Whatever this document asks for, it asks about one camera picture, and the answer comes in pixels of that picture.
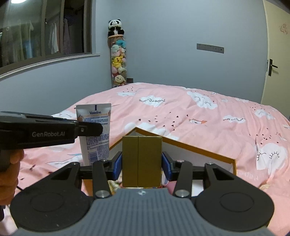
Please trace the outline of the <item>person's left hand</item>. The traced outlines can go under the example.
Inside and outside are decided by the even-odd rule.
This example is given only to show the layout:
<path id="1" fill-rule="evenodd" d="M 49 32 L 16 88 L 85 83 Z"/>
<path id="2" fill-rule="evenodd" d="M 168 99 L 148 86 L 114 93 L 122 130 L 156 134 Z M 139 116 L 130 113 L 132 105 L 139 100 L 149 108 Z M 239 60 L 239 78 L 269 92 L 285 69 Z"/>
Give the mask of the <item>person's left hand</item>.
<path id="1" fill-rule="evenodd" d="M 24 150 L 13 150 L 10 153 L 10 165 L 8 169 L 1 172 L 0 181 L 0 200 L 1 206 L 9 205 L 14 197 L 18 185 L 18 175 L 20 162 L 24 158 Z"/>

